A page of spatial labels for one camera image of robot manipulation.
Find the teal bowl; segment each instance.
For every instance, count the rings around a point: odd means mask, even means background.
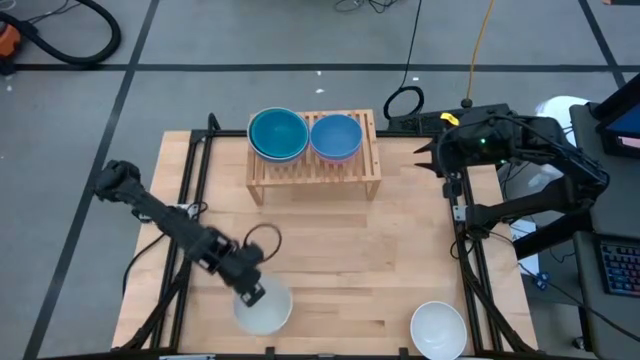
[[[264,160],[285,163],[304,153],[309,127],[298,114],[283,108],[259,112],[249,124],[249,143]]]

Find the black cable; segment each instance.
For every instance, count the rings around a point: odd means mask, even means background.
[[[458,240],[455,240],[452,244],[451,247],[449,248],[449,255],[451,255],[452,258],[456,259],[456,260],[460,260],[459,256],[453,255],[453,247],[456,246],[458,244]],[[471,240],[471,246],[469,247],[469,249],[467,250],[466,255],[469,256],[469,254],[471,254],[471,252],[476,248],[476,243],[475,241]]]
[[[28,21],[28,22],[30,22],[30,23],[35,25],[38,22],[40,22],[40,21],[42,21],[42,20],[44,20],[44,19],[46,19],[46,18],[48,18],[50,16],[62,15],[64,13],[68,12],[69,10],[75,9],[78,6],[82,5],[80,3],[77,3],[77,4],[74,4],[74,5],[71,5],[71,6],[67,7],[67,5],[69,5],[69,1],[70,0],[65,0],[64,4],[62,4],[62,6],[60,6],[59,8],[57,8],[57,9],[55,9],[53,11],[48,11],[48,12],[42,14],[42,15],[34,16],[34,17],[29,18],[29,19],[27,19],[25,21]]]
[[[126,344],[122,345],[119,348],[113,349],[142,349],[144,343],[151,335],[151,331],[153,331],[154,326],[160,321],[160,319],[165,316],[167,308],[171,305],[173,297],[178,293],[178,291],[184,286],[185,282],[189,281],[187,278],[187,271],[190,268],[190,261],[184,259],[182,265],[180,266],[180,270],[173,278],[171,284],[167,288],[167,292],[164,296],[158,300],[158,303],[147,317],[147,320],[138,328],[136,333],[133,335],[131,340],[127,341]]]
[[[460,259],[462,264],[461,266],[461,275],[462,278],[469,287],[473,290],[475,296],[480,300],[482,305],[485,307],[487,311],[487,316],[489,316],[498,329],[502,332],[504,338],[507,340],[507,343],[515,352],[525,352],[525,353],[536,353],[536,351],[527,345],[522,338],[518,335],[518,333],[513,330],[509,322],[502,315],[500,310],[496,307],[493,300],[487,296],[485,290],[481,287],[480,279],[474,274],[473,269],[471,268],[471,263],[469,262],[468,254],[463,256]]]
[[[265,263],[265,262],[271,260],[271,258],[273,258],[278,253],[278,251],[280,251],[280,246],[282,245],[282,232],[280,232],[280,229],[277,226],[275,226],[274,224],[271,224],[271,223],[258,224],[256,226],[254,226],[253,228],[251,228],[251,230],[249,230],[249,232],[247,232],[247,235],[244,236],[244,241],[242,242],[242,247],[247,246],[248,241],[249,241],[249,235],[251,235],[254,231],[256,231],[256,230],[258,230],[260,228],[263,228],[263,227],[270,228],[270,229],[272,229],[273,231],[276,232],[276,234],[278,235],[278,245],[276,245],[276,249],[273,250],[273,252],[269,256],[265,257],[261,261],[261,263]]]
[[[366,0],[366,1],[369,2],[369,5],[373,8],[373,11],[375,11],[378,14],[384,13],[385,11],[387,11],[388,8],[391,7],[391,5],[398,2],[398,0],[389,0],[384,3],[380,3],[376,0]],[[353,4],[351,7],[346,7],[342,5],[349,2]],[[360,9],[362,5],[364,5],[364,2],[365,0],[339,0],[338,2],[333,4],[333,9],[341,13],[352,12],[354,10]]]
[[[565,261],[567,258],[572,257],[572,256],[573,256],[573,255],[575,255],[576,253],[575,253],[575,251],[574,251],[574,252],[569,253],[569,254],[564,254],[564,255],[562,255],[562,257],[561,257],[560,259],[558,259],[558,258],[556,257],[556,254],[554,254],[554,253],[553,253],[553,249],[552,249],[552,248],[549,248],[549,254],[550,254],[550,255],[551,255],[551,257],[553,258],[553,260],[555,260],[558,264],[563,264],[563,263],[564,263],[564,261]]]
[[[422,89],[420,89],[418,86],[406,86],[406,87],[404,86],[405,81],[407,81],[409,64],[411,63],[411,54],[413,53],[413,43],[416,39],[416,31],[418,30],[418,20],[420,19],[421,8],[422,8],[422,0],[419,0],[418,10],[416,11],[416,20],[413,24],[413,34],[411,35],[411,45],[409,46],[409,56],[407,57],[407,63],[404,67],[404,76],[402,77],[402,83],[400,84],[400,87],[398,87],[398,90],[396,90],[393,94],[391,94],[391,96],[389,96],[387,101],[384,103],[384,107],[382,108],[382,113],[384,114],[384,117],[387,120],[391,120],[391,115],[389,115],[389,105],[391,105],[391,102],[393,102],[393,100],[395,100],[398,95],[402,94],[405,91],[413,91],[418,95],[418,105],[416,105],[416,107],[413,110],[411,110],[408,114],[403,116],[416,115],[420,113],[420,111],[422,110],[422,107],[424,106],[424,92],[422,91]]]
[[[86,57],[67,55],[49,45],[48,42],[44,41],[40,36],[38,36],[38,29],[36,29],[36,27],[32,23],[30,23],[29,21],[20,21],[7,13],[0,12],[0,21],[13,26],[18,30],[18,32],[20,32],[21,35],[31,40],[31,42],[41,48],[44,52],[62,62],[79,66],[96,65],[113,55],[118,49],[118,46],[120,46],[120,42],[122,41],[120,26],[118,25],[116,19],[114,19],[113,15],[111,15],[105,8],[93,2],[92,0],[77,1],[82,5],[85,5],[93,11],[97,12],[98,15],[102,16],[102,18],[107,21],[107,24],[109,24],[109,27],[111,28],[111,40],[109,40],[109,43],[104,47],[104,49],[100,50],[95,55]]]
[[[520,116],[523,119],[532,119],[532,118],[536,118],[535,116]],[[536,134],[540,139],[548,142],[549,144],[559,148],[559,149],[564,149],[565,147],[558,144],[557,142],[549,139],[548,137],[546,137],[545,135],[543,135],[541,132],[539,132],[538,130],[534,129],[533,127],[529,126],[528,124],[525,124],[524,122],[517,120],[513,117],[510,116],[504,116],[504,115],[493,115],[491,118],[493,119],[499,119],[499,120],[507,120],[510,121],[516,125],[519,125],[520,127],[527,129],[529,131],[531,131],[532,133]]]
[[[384,3],[379,3],[375,0],[369,0],[369,5],[371,5],[371,7],[375,12],[377,12],[378,14],[382,14],[383,12],[387,11],[387,9],[391,7],[391,5],[395,4],[396,2],[398,2],[398,0],[389,0],[388,2],[384,2]]]
[[[194,204],[189,205],[189,207],[187,208],[187,212],[189,211],[189,209],[191,209],[191,207],[196,206],[196,205],[199,205],[200,208],[198,209],[198,212],[196,213],[195,216],[199,216],[200,214],[202,214],[203,212],[205,212],[205,211],[207,211],[209,209],[209,204],[207,204],[206,202],[203,201],[200,204],[194,203]],[[136,263],[136,261],[138,261],[138,259],[140,259],[140,257],[142,255],[144,255],[144,253],[146,253],[152,247],[154,247],[156,244],[158,244],[160,242],[160,240],[162,240],[162,238],[165,235],[166,234],[162,233],[155,240],[153,240],[147,246],[142,248],[142,250],[140,250],[140,252],[138,252],[136,254],[136,256],[134,256],[133,259],[131,259],[131,261],[129,261],[129,265],[127,265],[127,268],[124,271],[124,275],[122,276],[122,295],[123,296],[124,296],[125,291],[127,290],[127,281],[129,280],[129,272],[131,271],[131,268],[133,267],[133,265]]]
[[[509,242],[509,244],[513,245],[513,242],[511,242],[510,239],[508,239],[506,236],[498,234],[494,231],[490,231],[491,234],[496,235],[504,240],[506,240],[507,242]],[[560,288],[559,286],[551,283],[549,280],[545,280],[542,279],[540,277],[538,277],[537,275],[535,275],[533,272],[531,272],[529,269],[527,269],[526,267],[522,266],[522,264],[518,263],[518,265],[525,271],[527,272],[530,276],[539,279],[540,281],[546,283],[547,285],[551,286],[552,288],[558,290],[560,293],[562,293],[564,296],[568,297],[569,299],[571,299],[574,303],[576,303],[576,305],[580,306],[581,308],[583,308],[584,310],[592,313],[593,315],[599,317],[602,321],[604,321],[605,323],[607,323],[607,325],[611,326],[612,328],[614,328],[615,330],[619,331],[621,334],[637,341],[640,342],[640,337],[633,334],[632,332],[625,330],[624,328],[620,327],[619,325],[617,325],[616,323],[614,323],[613,321],[609,320],[606,316],[602,315],[600,312],[596,311],[595,309],[585,305],[583,302],[581,302],[580,300],[576,299],[575,297],[571,296],[571,294],[569,294],[568,292],[564,291],[562,288]]]
[[[507,181],[509,181],[509,176],[511,175],[511,170],[513,170],[513,164],[509,164],[509,170],[507,170],[507,175],[505,176],[505,180],[500,184],[500,188],[502,189],[502,194],[504,194],[504,198],[507,198]]]
[[[158,244],[160,242],[160,240],[162,240],[162,238],[165,235],[166,234],[162,233],[155,240],[153,240],[149,245],[147,245],[144,248],[142,248],[142,250],[140,250],[140,252],[137,253],[136,256],[134,256],[133,259],[131,259],[131,261],[129,261],[129,265],[127,265],[127,268],[124,271],[124,275],[122,275],[122,296],[124,296],[124,293],[127,290],[127,281],[129,280],[129,271],[131,271],[131,268],[133,267],[133,264],[135,264],[136,261],[138,261],[138,259],[142,255],[144,255],[144,253],[146,253],[147,251],[149,251],[149,249],[151,249],[156,244]]]
[[[516,176],[518,176],[518,174],[520,174],[522,172],[522,170],[524,170],[524,168],[526,168],[527,166],[529,166],[531,163],[528,162],[526,164],[524,164],[524,166],[522,166],[520,169],[518,169],[518,171],[516,171],[513,176],[509,176],[509,174],[511,173],[511,169],[513,168],[513,164],[511,164],[511,167],[509,168],[509,172],[507,173],[506,179],[504,179],[504,181],[502,182],[502,192],[504,193],[504,197],[505,199],[508,199],[509,197],[507,196],[507,182],[511,181],[512,179],[514,179]]]

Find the wooden tabletop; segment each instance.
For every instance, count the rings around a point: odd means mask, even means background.
[[[164,135],[150,191],[165,203],[177,200],[188,139],[188,132]],[[446,302],[466,321],[460,267],[449,255],[454,234],[443,180],[413,166],[430,161],[429,154],[412,154],[426,141],[378,139],[383,178],[374,201],[366,201],[361,187],[343,184],[267,189],[265,204],[258,207],[245,187],[246,138],[215,138],[204,195],[209,210],[201,223],[239,240],[257,223],[278,225],[282,248],[261,268],[291,287],[294,307],[275,335],[249,336],[233,319],[231,290],[218,276],[194,266],[180,351],[264,353],[265,347],[275,346],[280,354],[391,355],[408,347],[418,355],[409,322],[420,304]],[[477,203],[502,201],[493,167],[472,168],[470,177]],[[495,230],[508,235],[506,227]],[[136,251],[158,234],[154,225],[143,225]],[[261,244],[265,252],[274,245]],[[513,248],[493,238],[484,246],[496,305],[520,336],[537,347]],[[167,248],[168,241],[161,243],[132,269],[114,346],[129,340],[156,304]],[[485,348],[490,349],[484,312],[478,307]],[[165,324],[173,314],[168,311]],[[466,354],[471,353],[469,336]]]

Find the computer monitor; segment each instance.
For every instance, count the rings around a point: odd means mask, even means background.
[[[640,74],[591,112],[607,154],[640,158]]]

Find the table leg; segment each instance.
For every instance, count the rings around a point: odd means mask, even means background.
[[[263,187],[258,188],[253,185],[247,185],[247,189],[249,190],[249,194],[251,194],[251,197],[253,198],[253,201],[255,201],[256,205],[260,206],[264,204],[264,188]]]
[[[376,197],[376,193],[378,192],[378,188],[380,187],[380,180],[366,183],[364,187],[367,192],[367,200],[371,201]]]

